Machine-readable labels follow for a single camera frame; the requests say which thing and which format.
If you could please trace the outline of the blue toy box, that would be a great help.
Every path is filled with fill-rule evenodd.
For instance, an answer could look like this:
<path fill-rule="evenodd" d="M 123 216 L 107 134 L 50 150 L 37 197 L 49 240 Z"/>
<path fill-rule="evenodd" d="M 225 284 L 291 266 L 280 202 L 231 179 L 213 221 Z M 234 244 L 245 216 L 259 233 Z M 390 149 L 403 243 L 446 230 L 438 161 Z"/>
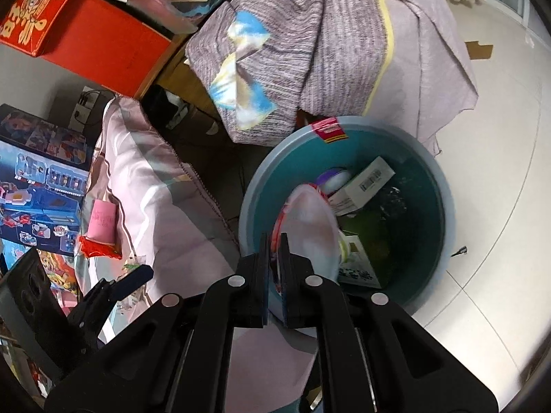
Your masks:
<path fill-rule="evenodd" d="M 81 133 L 1 105 L 1 245 L 8 267 L 32 247 L 74 254 L 91 159 Z"/>

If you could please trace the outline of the pink paper cup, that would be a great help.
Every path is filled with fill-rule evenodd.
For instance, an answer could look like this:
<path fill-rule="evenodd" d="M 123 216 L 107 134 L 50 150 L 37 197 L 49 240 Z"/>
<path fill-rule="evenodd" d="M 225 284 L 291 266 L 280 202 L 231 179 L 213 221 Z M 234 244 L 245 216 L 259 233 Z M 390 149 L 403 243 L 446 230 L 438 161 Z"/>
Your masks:
<path fill-rule="evenodd" d="M 94 242 L 114 244 L 116 239 L 117 207 L 106 200 L 95 200 L 86 237 Z"/>

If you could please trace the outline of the pink plaid quilt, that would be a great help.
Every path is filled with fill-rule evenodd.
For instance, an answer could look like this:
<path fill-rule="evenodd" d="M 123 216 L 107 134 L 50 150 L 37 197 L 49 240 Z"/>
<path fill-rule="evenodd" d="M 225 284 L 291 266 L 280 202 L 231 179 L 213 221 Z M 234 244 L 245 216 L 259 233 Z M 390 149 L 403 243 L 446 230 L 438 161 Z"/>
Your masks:
<path fill-rule="evenodd" d="M 117 207 L 122 259 L 76 256 L 81 292 L 88 293 L 100 279 L 122 276 L 129 263 L 147 264 L 154 271 L 144 293 L 118 317 L 116 332 L 162 296 L 198 295 L 235 271 L 239 247 L 219 205 L 132 98 L 116 97 L 106 104 L 82 205 L 83 230 L 96 200 Z M 226 411 L 298 411 L 317 350 L 314 339 L 275 319 L 262 329 L 236 329 Z"/>

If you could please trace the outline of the purple striped cloth bundle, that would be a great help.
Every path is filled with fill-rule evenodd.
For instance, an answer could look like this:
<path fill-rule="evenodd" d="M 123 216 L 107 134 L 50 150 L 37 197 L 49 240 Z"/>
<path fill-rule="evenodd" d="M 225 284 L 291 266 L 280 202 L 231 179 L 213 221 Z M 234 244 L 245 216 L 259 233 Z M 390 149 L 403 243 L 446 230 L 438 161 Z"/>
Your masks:
<path fill-rule="evenodd" d="M 186 44 L 236 143 L 275 146 L 300 113 L 436 134 L 478 90 L 446 0 L 230 0 Z"/>

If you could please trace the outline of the wall power socket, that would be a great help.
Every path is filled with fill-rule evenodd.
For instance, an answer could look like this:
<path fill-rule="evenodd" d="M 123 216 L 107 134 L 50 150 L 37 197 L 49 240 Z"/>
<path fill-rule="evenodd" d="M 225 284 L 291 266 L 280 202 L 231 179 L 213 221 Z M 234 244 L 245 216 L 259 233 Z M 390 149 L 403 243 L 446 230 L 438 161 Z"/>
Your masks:
<path fill-rule="evenodd" d="M 90 116 L 94 108 L 96 108 L 96 105 L 98 105 L 98 101 L 101 98 L 107 98 L 109 100 L 114 95 L 115 93 L 110 89 L 84 86 L 76 101 L 68 128 L 82 133 L 86 127 L 92 126 Z"/>

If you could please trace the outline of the white red foil bag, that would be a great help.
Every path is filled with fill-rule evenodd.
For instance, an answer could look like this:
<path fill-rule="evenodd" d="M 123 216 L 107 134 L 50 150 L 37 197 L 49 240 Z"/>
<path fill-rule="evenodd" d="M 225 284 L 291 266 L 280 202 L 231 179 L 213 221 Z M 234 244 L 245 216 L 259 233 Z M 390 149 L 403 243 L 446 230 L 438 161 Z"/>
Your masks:
<path fill-rule="evenodd" d="M 313 270 L 337 280 L 341 262 L 340 233 L 328 200 L 314 184 L 299 184 L 283 204 L 271 236 L 273 255 L 286 234 L 290 252 L 310 260 Z"/>

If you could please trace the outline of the cardboard scrap on floor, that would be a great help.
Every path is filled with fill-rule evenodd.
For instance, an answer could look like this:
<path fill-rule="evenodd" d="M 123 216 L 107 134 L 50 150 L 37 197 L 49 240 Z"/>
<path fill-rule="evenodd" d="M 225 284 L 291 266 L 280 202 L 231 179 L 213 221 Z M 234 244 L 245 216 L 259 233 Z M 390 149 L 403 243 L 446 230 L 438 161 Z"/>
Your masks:
<path fill-rule="evenodd" d="M 492 57 L 494 46 L 491 44 L 480 44 L 478 41 L 467 41 L 465 46 L 469 58 L 472 61 L 489 60 Z"/>

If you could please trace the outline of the red snack wrapper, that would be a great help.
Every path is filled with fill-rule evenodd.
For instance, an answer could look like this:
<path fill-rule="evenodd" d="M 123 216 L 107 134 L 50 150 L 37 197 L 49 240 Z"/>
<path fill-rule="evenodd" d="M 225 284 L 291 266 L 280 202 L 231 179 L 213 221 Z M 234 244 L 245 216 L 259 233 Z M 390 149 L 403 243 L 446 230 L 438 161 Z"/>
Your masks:
<path fill-rule="evenodd" d="M 83 235 L 79 237 L 79 242 L 80 251 L 86 258 L 105 256 L 117 260 L 122 259 L 122 251 L 119 249 L 118 245 L 96 242 Z"/>

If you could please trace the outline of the brown wooden cabinet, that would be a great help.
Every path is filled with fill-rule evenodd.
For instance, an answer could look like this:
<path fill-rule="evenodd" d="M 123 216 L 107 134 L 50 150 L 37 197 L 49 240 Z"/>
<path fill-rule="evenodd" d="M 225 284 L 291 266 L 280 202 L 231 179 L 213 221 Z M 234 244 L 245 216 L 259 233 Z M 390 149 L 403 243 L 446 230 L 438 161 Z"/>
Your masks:
<path fill-rule="evenodd" d="M 187 46 L 189 35 L 184 35 L 180 40 L 177 50 L 167 61 L 164 68 L 156 77 L 155 83 L 167 89 L 182 100 L 195 105 L 198 109 L 206 112 L 220 120 L 217 108 L 215 108 L 206 88 L 201 80 L 195 75 L 195 72 L 186 63 L 187 56 L 185 47 Z"/>

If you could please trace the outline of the teal plastic trash bin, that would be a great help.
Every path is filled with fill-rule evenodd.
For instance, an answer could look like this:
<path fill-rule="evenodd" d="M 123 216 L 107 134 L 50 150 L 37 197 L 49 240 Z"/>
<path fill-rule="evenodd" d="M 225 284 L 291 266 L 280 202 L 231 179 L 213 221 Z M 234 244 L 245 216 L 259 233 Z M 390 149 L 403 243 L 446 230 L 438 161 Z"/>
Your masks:
<path fill-rule="evenodd" d="M 312 184 L 330 168 L 352 178 L 381 157 L 395 175 L 365 206 L 339 216 L 338 226 L 357 235 L 385 293 L 408 313 L 428 301 L 446 273 L 455 243 L 455 206 L 445 175 L 425 146 L 381 121 L 340 117 L 345 138 L 324 142 L 313 128 L 290 134 L 261 162 L 248 185 L 239 218 L 244 254 L 256 252 L 261 235 L 299 184 Z"/>

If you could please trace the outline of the red gift box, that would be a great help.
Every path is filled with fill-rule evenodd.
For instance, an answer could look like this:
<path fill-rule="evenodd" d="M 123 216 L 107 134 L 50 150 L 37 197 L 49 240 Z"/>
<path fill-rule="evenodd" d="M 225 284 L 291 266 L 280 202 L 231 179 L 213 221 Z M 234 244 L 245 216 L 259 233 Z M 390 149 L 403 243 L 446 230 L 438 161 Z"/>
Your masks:
<path fill-rule="evenodd" d="M 1 43 L 135 98 L 178 45 L 106 0 L 1 0 Z"/>

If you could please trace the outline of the green white medicine box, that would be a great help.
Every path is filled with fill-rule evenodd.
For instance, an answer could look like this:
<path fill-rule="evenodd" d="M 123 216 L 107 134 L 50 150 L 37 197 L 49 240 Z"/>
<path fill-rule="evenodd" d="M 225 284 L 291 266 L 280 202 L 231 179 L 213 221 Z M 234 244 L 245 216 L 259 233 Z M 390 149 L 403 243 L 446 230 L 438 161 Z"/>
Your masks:
<path fill-rule="evenodd" d="M 329 197 L 336 216 L 361 210 L 395 175 L 391 166 L 377 157 L 367 168 Z"/>

